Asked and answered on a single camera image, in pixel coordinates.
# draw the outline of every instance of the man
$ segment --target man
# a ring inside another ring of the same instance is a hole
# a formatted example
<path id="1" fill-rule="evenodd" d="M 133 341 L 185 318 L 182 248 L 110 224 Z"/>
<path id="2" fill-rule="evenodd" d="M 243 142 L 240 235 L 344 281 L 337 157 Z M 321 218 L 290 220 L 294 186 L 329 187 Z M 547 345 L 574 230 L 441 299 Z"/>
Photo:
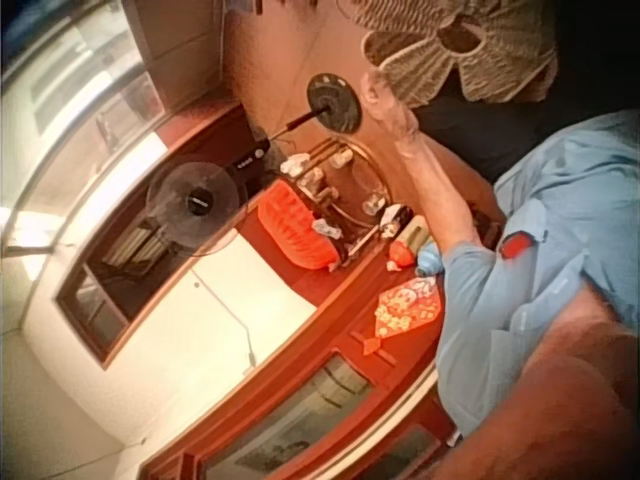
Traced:
<path id="1" fill-rule="evenodd" d="M 558 132 L 504 174 L 495 193 L 507 223 L 493 252 L 482 246 L 468 206 L 416 118 L 379 74 L 363 79 L 362 100 L 395 139 L 443 254 L 446 312 L 436 358 L 438 389 L 464 436 L 505 399 L 558 318 L 569 325 L 555 347 L 559 352 L 584 335 L 584 328 L 597 331 L 603 322 L 619 321 L 637 332 L 638 112 L 605 115 Z M 585 309 L 599 312 L 596 320 Z M 597 343 L 597 336 L 587 336 Z M 637 337 L 630 338 L 637 345 Z M 614 365 L 603 375 L 637 415 L 637 356 Z"/>

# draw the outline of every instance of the white wall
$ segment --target white wall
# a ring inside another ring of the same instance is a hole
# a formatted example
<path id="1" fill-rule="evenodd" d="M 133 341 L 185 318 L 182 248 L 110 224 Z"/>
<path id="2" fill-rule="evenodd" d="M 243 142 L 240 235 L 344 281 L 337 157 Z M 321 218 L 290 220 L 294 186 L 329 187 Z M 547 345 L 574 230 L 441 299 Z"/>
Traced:
<path id="1" fill-rule="evenodd" d="M 49 377 L 19 333 L 2 339 L 2 478 L 40 479 L 106 455 L 122 444 Z M 118 455 L 58 477 L 109 480 Z"/>
<path id="2" fill-rule="evenodd" d="M 166 150 L 150 135 L 109 174 L 66 230 L 43 270 L 27 312 L 24 335 L 42 365 L 92 418 L 124 444 L 118 479 L 135 478 L 139 464 L 211 410 L 244 378 L 246 335 L 216 298 L 187 273 L 104 371 L 79 341 L 54 297 L 83 245 L 135 180 Z M 314 311 L 248 242 L 231 244 L 194 267 L 249 325 L 258 362 Z"/>

